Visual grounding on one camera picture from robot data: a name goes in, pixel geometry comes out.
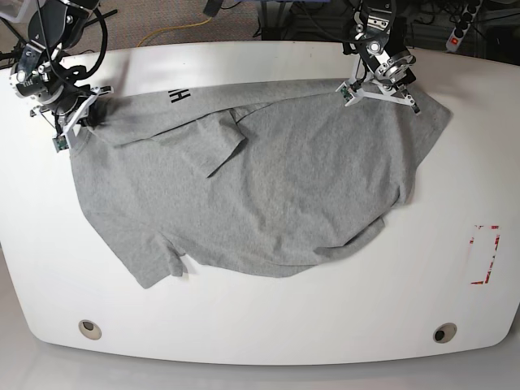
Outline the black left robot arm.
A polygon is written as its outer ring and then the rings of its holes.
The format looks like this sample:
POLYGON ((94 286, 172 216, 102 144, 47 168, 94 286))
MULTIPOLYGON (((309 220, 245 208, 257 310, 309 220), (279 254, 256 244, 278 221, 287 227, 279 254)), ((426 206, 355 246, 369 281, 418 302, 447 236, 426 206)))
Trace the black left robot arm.
POLYGON ((360 1, 344 32, 343 53, 357 55, 384 90, 402 92, 416 81, 416 58, 405 46, 406 22, 395 1, 360 1))

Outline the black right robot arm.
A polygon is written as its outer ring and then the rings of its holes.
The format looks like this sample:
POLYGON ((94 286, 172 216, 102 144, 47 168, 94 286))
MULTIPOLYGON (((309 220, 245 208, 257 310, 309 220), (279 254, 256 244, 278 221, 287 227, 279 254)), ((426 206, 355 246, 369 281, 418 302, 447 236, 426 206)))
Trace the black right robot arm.
POLYGON ((51 112, 58 134, 75 114, 78 120, 86 116, 80 113, 80 105, 94 95, 89 85, 76 83, 93 76, 106 56, 108 29, 98 6, 98 1, 36 2, 37 10, 28 24, 28 42, 11 68, 10 82, 15 93, 36 100, 42 110, 51 112), (102 30, 97 60, 90 68, 66 68, 61 64, 66 50, 80 41, 90 17, 102 30))

